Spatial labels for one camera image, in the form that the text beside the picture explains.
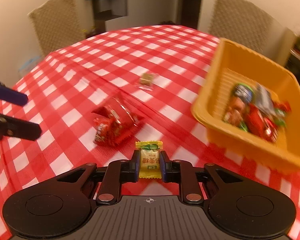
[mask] candy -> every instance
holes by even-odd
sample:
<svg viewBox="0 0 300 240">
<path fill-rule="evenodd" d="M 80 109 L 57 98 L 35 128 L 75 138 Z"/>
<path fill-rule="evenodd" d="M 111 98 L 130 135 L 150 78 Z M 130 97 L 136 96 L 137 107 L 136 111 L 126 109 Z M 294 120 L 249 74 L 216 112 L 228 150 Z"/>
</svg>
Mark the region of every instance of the candy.
<svg viewBox="0 0 300 240">
<path fill-rule="evenodd" d="M 140 149 L 139 178 L 161 179 L 159 151 L 163 148 L 161 141 L 136 142 Z"/>
<path fill-rule="evenodd" d="M 255 105 L 250 104 L 250 111 L 246 115 L 245 121 L 247 127 L 249 128 L 249 131 L 252 134 L 257 135 L 259 137 L 263 136 L 266 126 L 259 109 Z"/>
<path fill-rule="evenodd" d="M 152 90 L 153 89 L 152 83 L 153 83 L 153 80 L 155 77 L 156 77 L 156 74 L 154 74 L 154 73 L 144 73 L 140 77 L 136 86 L 141 89 Z"/>
<path fill-rule="evenodd" d="M 231 93 L 231 98 L 226 108 L 223 121 L 237 127 L 242 127 L 246 105 L 252 101 L 253 92 L 244 84 L 237 84 Z"/>
<path fill-rule="evenodd" d="M 269 142 L 275 142 L 277 140 L 278 131 L 277 126 L 267 117 L 264 118 L 266 124 L 266 130 L 262 136 L 263 139 Z"/>
<path fill-rule="evenodd" d="M 107 99 L 93 113 L 97 114 L 94 142 L 112 147 L 133 135 L 143 120 L 143 117 L 130 111 L 121 94 Z"/>
<path fill-rule="evenodd" d="M 274 116 L 274 106 L 269 91 L 266 90 L 264 86 L 257 84 L 255 95 L 255 106 L 264 114 L 268 116 Z"/>
<path fill-rule="evenodd" d="M 246 123 L 244 121 L 241 121 L 239 126 L 238 126 L 241 130 L 244 130 L 244 131 L 248 131 L 248 127 L 246 125 Z"/>
<path fill-rule="evenodd" d="M 290 104 L 288 102 L 278 103 L 274 102 L 274 123 L 277 126 L 286 126 L 285 117 L 287 113 L 291 112 Z"/>
<path fill-rule="evenodd" d="M 245 121 L 249 131 L 269 142 L 277 140 L 277 126 L 266 116 L 263 116 L 259 109 L 250 104 L 250 111 L 246 115 Z"/>
</svg>

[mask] screw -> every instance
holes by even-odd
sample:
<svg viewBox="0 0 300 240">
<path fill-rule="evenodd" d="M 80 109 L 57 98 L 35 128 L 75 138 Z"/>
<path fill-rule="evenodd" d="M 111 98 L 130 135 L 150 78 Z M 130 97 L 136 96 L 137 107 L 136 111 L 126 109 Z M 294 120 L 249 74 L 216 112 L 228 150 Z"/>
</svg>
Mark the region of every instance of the screw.
<svg viewBox="0 0 300 240">
<path fill-rule="evenodd" d="M 7 122 L 7 120 L 4 119 L 3 117 L 0 117 L 0 121 L 1 121 L 1 122 Z"/>
<path fill-rule="evenodd" d="M 186 199 L 191 202 L 197 202 L 197 201 L 201 200 L 201 196 L 199 194 L 192 193 L 192 194 L 188 194 L 186 196 Z"/>
<path fill-rule="evenodd" d="M 101 201 L 108 202 L 108 201 L 113 200 L 114 196 L 112 194 L 104 193 L 104 194 L 101 194 L 98 198 Z"/>
</svg>

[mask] red and white checkered tablecloth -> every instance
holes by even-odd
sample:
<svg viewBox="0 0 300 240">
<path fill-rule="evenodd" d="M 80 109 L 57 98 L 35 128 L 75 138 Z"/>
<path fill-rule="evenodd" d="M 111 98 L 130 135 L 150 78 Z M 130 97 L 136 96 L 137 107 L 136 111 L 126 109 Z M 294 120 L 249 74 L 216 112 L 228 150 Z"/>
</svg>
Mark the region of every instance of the red and white checkered tablecloth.
<svg viewBox="0 0 300 240">
<path fill-rule="evenodd" d="M 171 159 L 195 166 L 217 163 L 285 193 L 297 207 L 290 236 L 300 240 L 300 172 L 282 175 L 209 145 L 205 127 L 190 113 L 218 42 L 218 38 L 183 26 L 112 31 L 52 52 L 22 78 L 14 88 L 28 95 L 28 104 L 0 102 L 0 113 L 39 123 L 42 136 L 35 142 L 0 141 L 0 239 L 11 236 L 2 206 L 14 192 L 87 162 L 105 166 L 128 159 L 135 141 L 160 139 Z M 153 91 L 134 85 L 148 71 L 159 75 Z M 117 148 L 96 146 L 91 111 L 118 91 L 146 116 L 146 124 Z M 177 194 L 178 187 L 140 179 L 124 184 L 122 193 L 170 195 Z"/>
</svg>

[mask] chair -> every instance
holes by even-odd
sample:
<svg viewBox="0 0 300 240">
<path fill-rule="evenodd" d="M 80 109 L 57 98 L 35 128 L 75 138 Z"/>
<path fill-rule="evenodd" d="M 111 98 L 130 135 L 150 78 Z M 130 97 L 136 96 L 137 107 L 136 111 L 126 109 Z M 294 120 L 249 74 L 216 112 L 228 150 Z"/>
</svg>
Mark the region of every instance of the chair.
<svg viewBox="0 0 300 240">
<path fill-rule="evenodd" d="M 85 39 L 75 0 L 48 0 L 28 14 L 44 56 Z"/>
<path fill-rule="evenodd" d="M 246 0 L 216 0 L 209 33 L 261 53 L 273 18 Z"/>
</svg>

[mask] circular pad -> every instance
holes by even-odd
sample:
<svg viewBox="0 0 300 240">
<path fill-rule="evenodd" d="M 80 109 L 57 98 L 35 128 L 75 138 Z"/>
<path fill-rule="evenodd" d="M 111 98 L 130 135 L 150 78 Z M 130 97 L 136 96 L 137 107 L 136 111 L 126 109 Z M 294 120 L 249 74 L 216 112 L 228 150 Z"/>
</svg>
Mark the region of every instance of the circular pad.
<svg viewBox="0 0 300 240">
<path fill-rule="evenodd" d="M 272 202 L 266 197 L 249 195 L 237 200 L 237 208 L 251 217 L 262 217 L 273 210 Z"/>
<path fill-rule="evenodd" d="M 37 216 L 48 216 L 58 212 L 63 206 L 61 198 L 54 195 L 38 195 L 30 198 L 26 209 Z"/>
<path fill-rule="evenodd" d="M 208 204 L 212 221 L 237 238 L 269 239 L 287 233 L 296 208 L 279 191 L 254 182 L 224 184 Z"/>
</svg>

